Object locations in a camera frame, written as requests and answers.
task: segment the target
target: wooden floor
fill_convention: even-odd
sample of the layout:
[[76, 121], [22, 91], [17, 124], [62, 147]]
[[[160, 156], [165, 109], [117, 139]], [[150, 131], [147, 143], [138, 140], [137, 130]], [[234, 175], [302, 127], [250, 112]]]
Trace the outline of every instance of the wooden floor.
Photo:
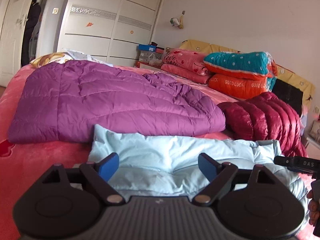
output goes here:
[[2, 94], [3, 94], [3, 92], [4, 92], [4, 90], [5, 90], [5, 88], [4, 88], [4, 87], [0, 87], [0, 98], [1, 98], [1, 96], [2, 96]]

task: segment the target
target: finger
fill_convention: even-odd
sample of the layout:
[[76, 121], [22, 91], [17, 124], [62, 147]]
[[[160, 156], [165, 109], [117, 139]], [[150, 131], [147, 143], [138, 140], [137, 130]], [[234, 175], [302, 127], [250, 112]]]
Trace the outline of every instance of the finger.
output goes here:
[[310, 190], [307, 194], [307, 198], [313, 198], [313, 192]]
[[309, 212], [309, 217], [310, 217], [310, 219], [312, 219], [312, 220], [318, 220], [319, 215], [320, 215], [320, 212], [317, 212], [317, 211], [315, 211], [315, 212], [310, 211], [310, 212]]
[[318, 209], [318, 206], [319, 206], [319, 204], [312, 199], [312, 200], [310, 200], [310, 202], [308, 204], [308, 210], [316, 211]]
[[316, 220], [310, 219], [309, 220], [309, 225], [315, 226]]

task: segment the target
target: screw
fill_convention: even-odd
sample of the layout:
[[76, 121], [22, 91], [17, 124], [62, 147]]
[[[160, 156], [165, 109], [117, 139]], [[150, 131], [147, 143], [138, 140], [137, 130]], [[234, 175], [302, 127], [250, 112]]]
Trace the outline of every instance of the screw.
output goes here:
[[123, 198], [120, 195], [110, 195], [107, 197], [107, 201], [110, 203], [120, 203], [123, 200]]
[[208, 195], [198, 195], [195, 197], [195, 200], [198, 203], [206, 204], [210, 202], [211, 198]]

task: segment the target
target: black device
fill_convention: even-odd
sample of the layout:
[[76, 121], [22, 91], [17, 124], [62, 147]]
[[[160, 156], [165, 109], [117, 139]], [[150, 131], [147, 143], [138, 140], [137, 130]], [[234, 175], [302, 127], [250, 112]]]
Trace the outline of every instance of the black device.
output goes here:
[[113, 153], [79, 168], [50, 167], [13, 208], [21, 240], [286, 239], [303, 223], [303, 206], [263, 165], [240, 170], [202, 153], [198, 166], [210, 183], [192, 201], [132, 196], [128, 202], [107, 183], [118, 166]]
[[[274, 163], [287, 167], [291, 171], [304, 173], [312, 176], [315, 181], [311, 182], [313, 199], [319, 203], [320, 199], [320, 160], [305, 158], [300, 156], [283, 157], [276, 156]], [[313, 231], [315, 236], [320, 237], [320, 219], [318, 219]]]

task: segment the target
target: dark jacket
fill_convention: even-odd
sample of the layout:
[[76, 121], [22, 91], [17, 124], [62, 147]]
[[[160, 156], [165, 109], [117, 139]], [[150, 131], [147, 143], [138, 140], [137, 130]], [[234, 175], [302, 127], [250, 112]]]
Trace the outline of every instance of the dark jacket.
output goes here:
[[35, 28], [36, 24], [38, 23], [39, 17], [41, 13], [41, 7], [38, 3], [32, 5], [28, 12], [28, 20], [26, 22], [26, 27], [24, 30], [24, 36], [31, 38], [33, 29]]

